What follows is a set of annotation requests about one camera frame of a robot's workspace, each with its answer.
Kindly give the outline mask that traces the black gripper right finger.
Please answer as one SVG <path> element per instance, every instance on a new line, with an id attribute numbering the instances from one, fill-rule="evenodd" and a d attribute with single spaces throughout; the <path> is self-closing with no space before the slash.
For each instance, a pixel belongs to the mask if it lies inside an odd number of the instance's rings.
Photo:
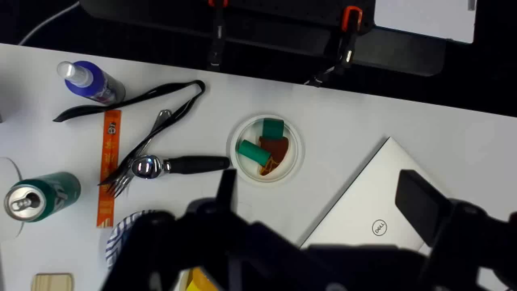
<path id="1" fill-rule="evenodd" d="M 401 170 L 394 204 L 427 246 L 438 240 L 453 202 L 415 170 Z"/>

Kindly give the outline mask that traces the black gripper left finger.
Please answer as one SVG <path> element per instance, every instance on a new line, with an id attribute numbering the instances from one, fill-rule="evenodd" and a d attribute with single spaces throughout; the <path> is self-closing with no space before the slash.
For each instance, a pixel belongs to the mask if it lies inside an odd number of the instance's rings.
<path id="1" fill-rule="evenodd" d="M 235 193 L 236 185 L 236 170 L 225 170 L 220 180 L 220 186 L 217 191 L 217 201 L 222 204 L 230 204 Z"/>

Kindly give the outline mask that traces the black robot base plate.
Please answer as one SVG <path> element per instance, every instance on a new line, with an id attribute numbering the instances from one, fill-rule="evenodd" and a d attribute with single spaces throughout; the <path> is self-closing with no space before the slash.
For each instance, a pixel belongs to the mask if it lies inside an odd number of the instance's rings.
<path id="1" fill-rule="evenodd" d="M 373 21 L 377 0 L 230 0 L 225 8 L 226 44 L 254 46 L 336 62 L 343 10 L 364 10 L 352 65 L 436 76 L 446 44 L 415 33 L 388 29 Z M 212 41 L 209 0 L 79 0 L 100 20 L 178 31 Z"/>

